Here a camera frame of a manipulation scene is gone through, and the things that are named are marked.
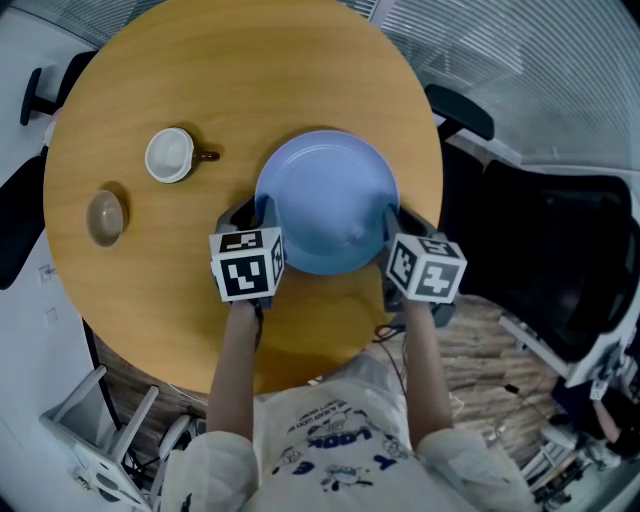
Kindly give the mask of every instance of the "white cup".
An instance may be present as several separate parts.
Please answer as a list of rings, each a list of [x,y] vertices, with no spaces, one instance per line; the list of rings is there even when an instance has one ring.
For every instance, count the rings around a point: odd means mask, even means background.
[[[181,180],[191,170],[193,161],[215,162],[220,153],[200,151],[182,128],[165,128],[156,133],[144,155],[149,174],[162,183]]]

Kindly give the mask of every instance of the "wooden table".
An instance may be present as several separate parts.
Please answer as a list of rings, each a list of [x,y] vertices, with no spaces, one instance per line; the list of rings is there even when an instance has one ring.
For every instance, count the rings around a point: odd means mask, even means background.
[[[222,159],[165,185],[144,152],[176,125]],[[425,94],[393,44],[335,0],[169,0],[116,35],[71,91],[45,178],[56,268],[95,332],[151,375],[206,392],[228,311],[207,237],[252,195],[276,148],[318,128],[376,146],[403,204],[437,224],[442,162]],[[130,208],[123,238],[106,250],[85,231],[89,199],[105,184]],[[287,268],[265,314],[256,391],[330,371],[387,318],[375,266],[335,277]]]

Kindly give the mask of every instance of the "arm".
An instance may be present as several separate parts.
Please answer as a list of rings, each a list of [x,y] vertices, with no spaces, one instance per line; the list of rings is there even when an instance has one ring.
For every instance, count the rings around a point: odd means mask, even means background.
[[[620,384],[620,391],[622,391],[622,394],[635,404],[636,399],[633,397],[633,393],[631,393],[631,390],[629,389],[629,384],[627,384],[623,375],[618,376],[618,382]]]
[[[411,445],[428,434],[451,428],[453,415],[431,308],[405,301],[407,318],[407,410]]]
[[[253,439],[253,362],[258,320],[247,301],[231,305],[222,350],[211,384],[207,431]]]
[[[600,428],[604,432],[604,436],[610,443],[615,444],[620,437],[620,429],[616,425],[616,422],[609,414],[609,411],[602,405],[600,401],[593,401],[593,408],[596,411],[596,416],[598,417],[598,423],[600,424]]]

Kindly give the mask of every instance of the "mug handle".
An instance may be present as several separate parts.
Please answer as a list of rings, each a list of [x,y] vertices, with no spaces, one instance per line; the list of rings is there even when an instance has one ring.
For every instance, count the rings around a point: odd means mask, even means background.
[[[194,151],[193,158],[199,162],[216,162],[220,160],[220,153],[217,151]]]

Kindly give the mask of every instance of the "blue print on shirt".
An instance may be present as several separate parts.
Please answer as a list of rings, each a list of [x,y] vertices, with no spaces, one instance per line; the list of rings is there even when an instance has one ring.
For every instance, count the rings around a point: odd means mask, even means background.
[[[400,440],[396,436],[390,434],[384,434],[384,441],[382,441],[382,447],[386,452],[395,457],[396,459],[408,459],[409,452],[402,446]]]
[[[322,480],[321,485],[325,487],[324,492],[327,492],[326,487],[331,486],[332,491],[339,491],[342,487],[351,487],[358,485],[360,487],[371,487],[373,482],[363,480],[361,477],[362,468],[353,468],[349,466],[339,466],[332,464],[325,468],[327,477]]]
[[[395,459],[387,459],[386,457],[383,457],[382,455],[376,455],[373,458],[374,461],[376,461],[378,464],[380,464],[380,471],[384,471],[385,469],[389,468],[390,466],[393,466],[394,464],[396,464],[398,461]]]
[[[338,432],[342,430],[344,424],[347,422],[347,414],[351,411],[351,408],[339,411],[333,414],[329,419],[324,420],[320,425],[314,425],[307,431],[307,435],[312,434],[320,435],[324,433]]]
[[[293,447],[289,447],[285,449],[282,452],[282,455],[280,455],[279,464],[274,468],[271,474],[275,475],[276,473],[278,473],[281,467],[288,466],[290,464],[295,464],[300,460],[301,457],[302,457],[302,454],[298,450],[294,449]],[[293,471],[292,474],[306,475],[307,473],[312,471],[313,468],[315,467],[316,467],[315,464],[312,464],[311,462],[307,462],[303,460],[302,462],[300,462],[300,464],[298,464],[298,467]]]
[[[351,443],[355,443],[358,439],[368,441],[371,439],[371,431],[366,427],[361,427],[359,430],[352,432],[343,432],[341,434],[330,434],[322,437],[311,437],[307,439],[311,448],[330,449],[337,448],[338,446],[345,446]]]

